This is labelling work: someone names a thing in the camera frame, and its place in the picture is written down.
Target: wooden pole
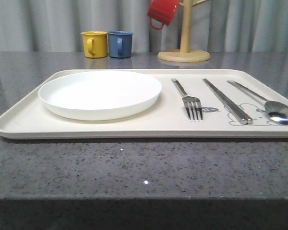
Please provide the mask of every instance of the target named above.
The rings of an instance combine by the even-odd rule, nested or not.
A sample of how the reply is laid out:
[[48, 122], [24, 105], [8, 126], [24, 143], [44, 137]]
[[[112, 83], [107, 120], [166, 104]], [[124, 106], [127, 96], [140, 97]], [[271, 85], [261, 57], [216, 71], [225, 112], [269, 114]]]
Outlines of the wooden pole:
[[192, 5], [193, 5], [193, 0], [183, 1], [183, 18], [182, 18], [182, 28], [181, 28], [181, 41], [180, 41], [180, 52], [182, 54], [187, 54], [190, 51]]

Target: red cup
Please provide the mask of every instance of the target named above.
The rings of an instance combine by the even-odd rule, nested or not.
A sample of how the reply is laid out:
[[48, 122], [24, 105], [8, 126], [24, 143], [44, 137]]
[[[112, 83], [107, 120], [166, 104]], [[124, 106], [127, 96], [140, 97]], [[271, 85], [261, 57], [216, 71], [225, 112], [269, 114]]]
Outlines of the red cup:
[[[169, 25], [178, 8], [179, 0], [152, 0], [147, 15], [150, 17], [149, 23], [156, 30], [162, 30], [164, 25]], [[152, 19], [162, 23], [161, 27], [155, 27]]]

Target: tray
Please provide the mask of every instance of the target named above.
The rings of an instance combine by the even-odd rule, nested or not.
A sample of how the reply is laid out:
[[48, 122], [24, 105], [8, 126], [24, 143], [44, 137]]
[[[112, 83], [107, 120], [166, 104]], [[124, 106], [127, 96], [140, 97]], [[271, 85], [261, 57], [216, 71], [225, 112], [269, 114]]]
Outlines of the tray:
[[[162, 84], [157, 102], [129, 117], [107, 121], [81, 121], [50, 112], [38, 97], [46, 82], [68, 74], [96, 70], [57, 72], [0, 116], [0, 135], [12, 139], [50, 138], [288, 138], [288, 126], [267, 118], [261, 101], [236, 89], [227, 80], [237, 81], [262, 96], [288, 105], [288, 99], [249, 74], [231, 69], [120, 69], [149, 74]], [[171, 78], [177, 78], [191, 96], [199, 97], [204, 121], [190, 122], [181, 95]], [[254, 122], [241, 125], [202, 81], [210, 80], [248, 113]]]

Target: yellow cup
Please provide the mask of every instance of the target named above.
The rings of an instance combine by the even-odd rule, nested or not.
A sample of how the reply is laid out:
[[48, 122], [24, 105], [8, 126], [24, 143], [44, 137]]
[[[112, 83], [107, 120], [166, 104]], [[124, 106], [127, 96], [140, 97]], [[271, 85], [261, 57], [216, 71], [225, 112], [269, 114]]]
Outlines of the yellow cup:
[[108, 38], [105, 31], [82, 32], [84, 54], [88, 58], [108, 56]]

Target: white plate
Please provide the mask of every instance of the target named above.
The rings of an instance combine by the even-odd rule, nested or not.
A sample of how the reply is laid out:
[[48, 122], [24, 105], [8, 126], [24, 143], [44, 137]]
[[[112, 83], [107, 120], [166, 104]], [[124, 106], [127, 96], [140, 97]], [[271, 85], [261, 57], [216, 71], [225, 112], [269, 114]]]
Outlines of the white plate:
[[43, 85], [38, 96], [55, 114], [77, 120], [110, 120], [142, 112], [161, 92], [146, 74], [101, 70], [76, 73]]

